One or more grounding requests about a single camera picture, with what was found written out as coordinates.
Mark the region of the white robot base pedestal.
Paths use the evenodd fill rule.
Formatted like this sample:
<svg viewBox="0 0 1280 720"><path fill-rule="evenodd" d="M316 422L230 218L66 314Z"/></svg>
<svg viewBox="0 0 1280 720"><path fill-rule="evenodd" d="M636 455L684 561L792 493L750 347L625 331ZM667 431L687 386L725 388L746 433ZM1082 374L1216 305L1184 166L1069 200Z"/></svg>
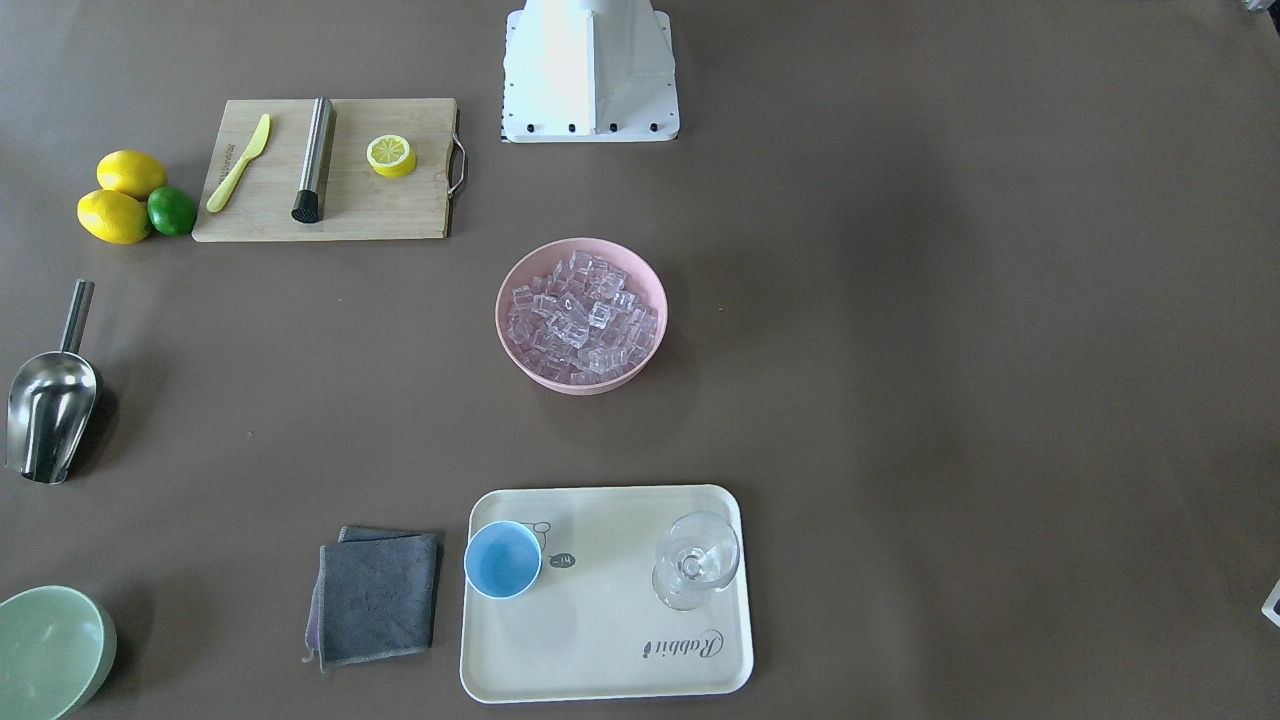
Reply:
<svg viewBox="0 0 1280 720"><path fill-rule="evenodd" d="M506 18L503 70L508 143L680 135L669 15L649 1L526 1Z"/></svg>

